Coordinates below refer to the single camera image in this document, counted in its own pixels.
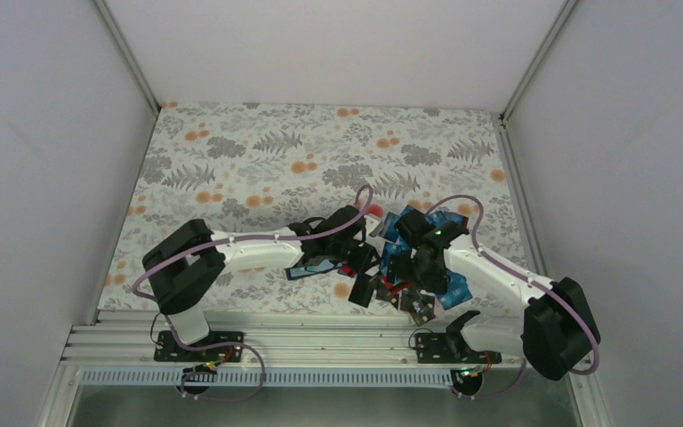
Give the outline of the dark blue card holder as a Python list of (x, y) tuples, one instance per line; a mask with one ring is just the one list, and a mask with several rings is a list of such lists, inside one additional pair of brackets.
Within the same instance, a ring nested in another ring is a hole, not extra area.
[(323, 260), (317, 265), (306, 265), (303, 267), (292, 267), (285, 269), (285, 278), (290, 281), (300, 280), (303, 278), (309, 278), (316, 275), (323, 275), (330, 272), (337, 271), (342, 267), (339, 262), (331, 262), (329, 260)]

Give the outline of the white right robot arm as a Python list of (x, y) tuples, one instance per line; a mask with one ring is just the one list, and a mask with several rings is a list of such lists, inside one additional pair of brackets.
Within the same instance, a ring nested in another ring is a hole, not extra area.
[(521, 356), (554, 381), (599, 369), (601, 336), (579, 283), (523, 270), (454, 222), (395, 229), (413, 250), (395, 262), (398, 277), (436, 292), (445, 290), (448, 274), (456, 273), (502, 298), (512, 311), (510, 316), (474, 311), (456, 318), (446, 338), (452, 359), (467, 362), (485, 350)]

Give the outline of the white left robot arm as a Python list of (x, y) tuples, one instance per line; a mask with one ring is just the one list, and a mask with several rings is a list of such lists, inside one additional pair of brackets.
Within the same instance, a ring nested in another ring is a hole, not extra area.
[(200, 301), (226, 273), (258, 268), (369, 270), (375, 257), (366, 238), (379, 225), (376, 214), (346, 205), (325, 219), (308, 219), (261, 234), (216, 232), (205, 221), (186, 222), (142, 258), (145, 279), (159, 311), (178, 335), (177, 349), (204, 358), (212, 336)]

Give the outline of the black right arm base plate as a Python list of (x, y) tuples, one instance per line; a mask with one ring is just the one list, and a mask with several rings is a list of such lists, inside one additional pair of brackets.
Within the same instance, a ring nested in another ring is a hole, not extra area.
[(412, 344), (419, 364), (498, 364), (498, 352), (475, 351), (456, 334), (418, 332)]

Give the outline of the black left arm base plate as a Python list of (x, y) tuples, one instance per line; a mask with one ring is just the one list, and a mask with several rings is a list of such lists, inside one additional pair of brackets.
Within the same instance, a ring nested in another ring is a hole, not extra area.
[(197, 350), (186, 350), (173, 337), (172, 331), (162, 331), (156, 339), (153, 359), (156, 362), (239, 362), (245, 334), (239, 331), (212, 331), (204, 340), (190, 344)]

